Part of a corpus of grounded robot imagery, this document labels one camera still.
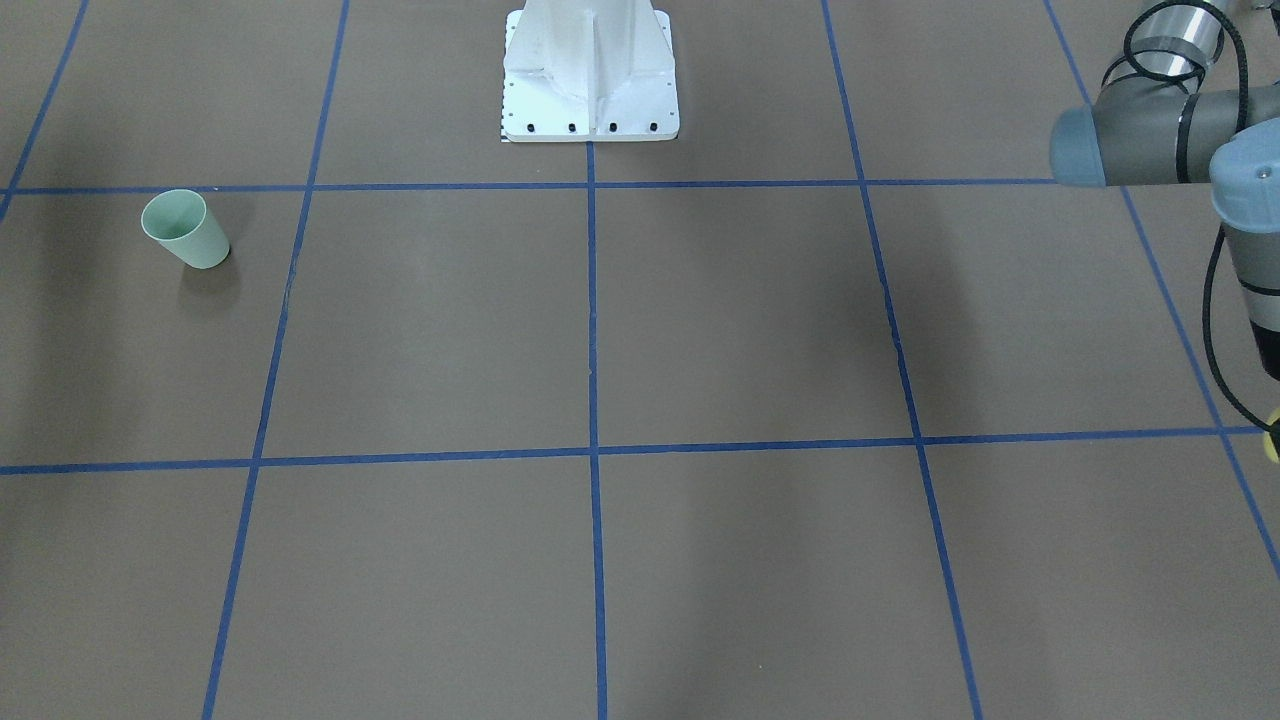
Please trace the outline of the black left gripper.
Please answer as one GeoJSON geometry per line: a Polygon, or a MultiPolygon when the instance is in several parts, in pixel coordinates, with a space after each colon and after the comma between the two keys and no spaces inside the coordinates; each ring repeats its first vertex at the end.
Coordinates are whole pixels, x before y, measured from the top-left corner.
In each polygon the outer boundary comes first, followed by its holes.
{"type": "Polygon", "coordinates": [[[1280,380],[1280,334],[1251,320],[1251,331],[1258,352],[1260,365],[1274,380],[1280,380]]]}

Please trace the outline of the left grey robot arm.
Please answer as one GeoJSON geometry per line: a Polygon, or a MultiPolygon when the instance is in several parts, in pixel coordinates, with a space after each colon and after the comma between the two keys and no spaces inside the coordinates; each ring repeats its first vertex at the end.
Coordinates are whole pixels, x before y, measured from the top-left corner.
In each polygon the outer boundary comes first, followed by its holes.
{"type": "Polygon", "coordinates": [[[1279,91],[1252,83],[1242,53],[1236,88],[1204,90],[1238,12],[1236,1],[1147,1],[1093,104],[1056,120],[1050,165],[1075,187],[1208,184],[1261,364],[1276,377],[1279,91]]]}

